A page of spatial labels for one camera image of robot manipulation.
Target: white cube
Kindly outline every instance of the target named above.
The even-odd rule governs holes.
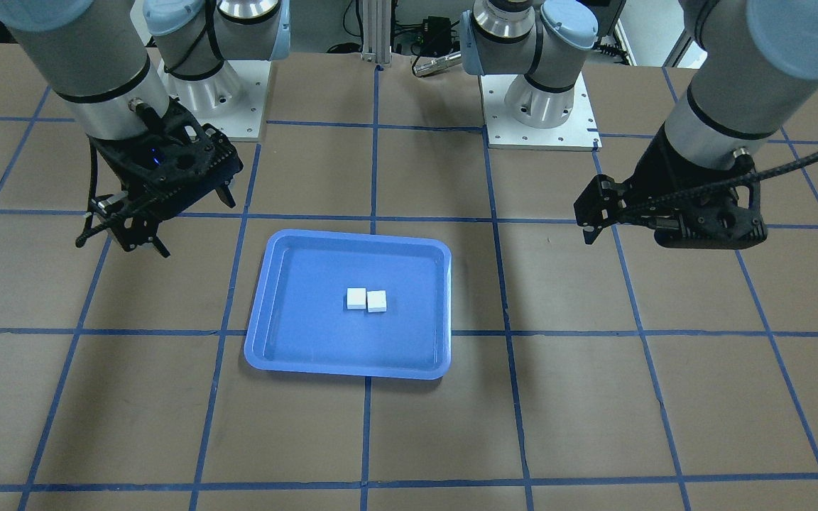
[[[387,312],[386,291],[368,291],[368,312]]]
[[[350,287],[347,289],[347,309],[364,310],[366,304],[366,289],[364,287]]]

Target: floor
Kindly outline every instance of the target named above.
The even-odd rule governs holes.
[[[87,142],[0,45],[0,509],[818,510],[818,165],[764,185],[762,246],[585,246],[572,201],[630,175],[692,71],[590,65],[604,147],[552,153],[487,149],[475,79],[408,65],[279,62],[239,206],[166,223],[163,260],[72,245]],[[818,149],[818,94],[775,138],[760,166]],[[250,368],[288,227],[447,243],[447,375]]]

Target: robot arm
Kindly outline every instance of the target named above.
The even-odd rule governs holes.
[[[736,188],[710,184],[754,174],[752,155],[818,90],[818,2],[681,5],[708,59],[633,176],[617,184],[600,175],[582,192],[574,209],[587,243],[619,222],[650,227],[669,247],[740,249],[766,239],[758,182],[737,180],[749,189],[747,207]],[[681,193],[688,189],[697,193]],[[669,194],[695,197],[657,201]]]
[[[597,40],[598,21],[575,0],[475,0],[460,21],[463,68],[471,75],[517,75],[504,101],[526,126],[561,126],[574,85]]]
[[[94,197],[75,245],[111,230],[126,251],[152,243],[159,223],[177,216],[211,191],[233,207],[228,185],[241,160],[228,138],[169,97],[128,16],[131,1],[0,0],[9,27],[52,91],[68,104],[122,184],[116,194]],[[151,12],[168,14],[163,55],[176,62],[176,77],[218,72],[224,58],[274,58],[288,54],[288,0],[152,0]],[[205,19],[220,19],[205,27]],[[204,30],[187,38],[185,30]],[[259,31],[256,45],[244,40]]]

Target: white mounting plate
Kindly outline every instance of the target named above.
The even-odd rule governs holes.
[[[257,142],[263,130],[271,63],[267,60],[230,60],[229,64],[244,82],[247,95],[241,98],[233,109],[224,109],[220,116],[208,117],[199,114],[197,120],[216,126],[229,137],[229,140]],[[157,70],[163,84],[166,84],[163,62],[160,62]]]
[[[480,78],[481,104],[488,126],[488,145],[503,149],[548,149],[555,151],[591,151],[598,145],[598,126],[591,112],[591,101],[585,90],[582,74],[577,78],[577,101],[570,119],[561,126],[548,129],[523,125],[510,114],[503,103],[507,89],[516,75],[487,75]]]

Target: black band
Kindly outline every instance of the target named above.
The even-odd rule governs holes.
[[[520,41],[525,40],[529,36],[529,32],[526,32],[523,35],[518,36],[518,38],[498,38],[497,35],[494,35],[493,33],[488,32],[486,29],[481,28],[481,26],[478,25],[478,22],[475,20],[473,20],[471,26],[473,26],[475,32],[481,34],[482,38],[485,38],[491,41],[492,43],[498,43],[498,45],[512,45],[513,43],[519,43]]]
[[[690,104],[690,109],[694,111],[694,114],[699,117],[699,120],[702,121],[705,126],[711,127],[711,129],[714,129],[724,136],[739,138],[741,140],[763,140],[764,138],[769,138],[770,136],[775,135],[775,131],[770,133],[744,133],[743,131],[733,130],[728,126],[721,125],[721,123],[716,122],[707,113],[702,111],[702,108],[700,108],[698,103],[696,103],[696,98],[692,96],[692,84],[687,88],[687,101]]]
[[[201,80],[207,80],[207,78],[216,75],[218,72],[220,72],[220,69],[223,69],[223,64],[225,64],[225,61],[221,60],[213,69],[210,71],[201,72],[200,75],[182,75],[179,74],[179,72],[170,72],[170,75],[178,78],[179,80],[185,80],[186,82],[198,82]]]
[[[532,57],[532,65],[525,73],[531,75],[538,69],[538,63],[542,60],[542,45],[545,43],[545,29],[542,27],[542,21],[535,20],[535,55]]]
[[[147,55],[146,61],[143,63],[143,67],[140,71],[137,72],[137,75],[129,80],[128,82],[124,83],[123,85],[119,85],[112,90],[106,91],[100,94],[92,94],[91,96],[72,96],[71,94],[63,94],[59,91],[55,91],[56,94],[59,94],[59,97],[68,101],[69,103],[81,103],[81,104],[91,104],[91,103],[103,103],[103,101],[109,101],[110,99],[116,99],[117,97],[124,96],[125,94],[130,93],[130,91],[134,90],[134,87],[138,87],[140,84],[143,83],[143,79],[147,78],[147,74],[150,72],[150,55]]]
[[[510,2],[509,0],[488,0],[495,9],[500,9],[506,13],[522,13],[532,6],[532,0],[525,2]]]
[[[233,23],[239,23],[239,25],[257,25],[257,23],[266,22],[268,19],[273,17],[273,14],[276,14],[277,11],[280,10],[281,2],[277,2],[275,6],[271,7],[269,11],[266,13],[261,14],[260,16],[254,18],[237,18],[230,16],[223,11],[220,11],[220,16],[223,16],[227,20],[230,20]]]
[[[539,84],[538,82],[533,80],[532,77],[530,77],[530,75],[523,75],[523,78],[525,78],[526,82],[529,85],[532,85],[532,87],[535,87],[536,89],[542,92],[547,92],[551,94],[561,94],[562,92],[567,92],[568,90],[574,88],[574,85],[577,84],[574,82],[572,84],[567,85],[567,87],[548,87],[548,85]]]

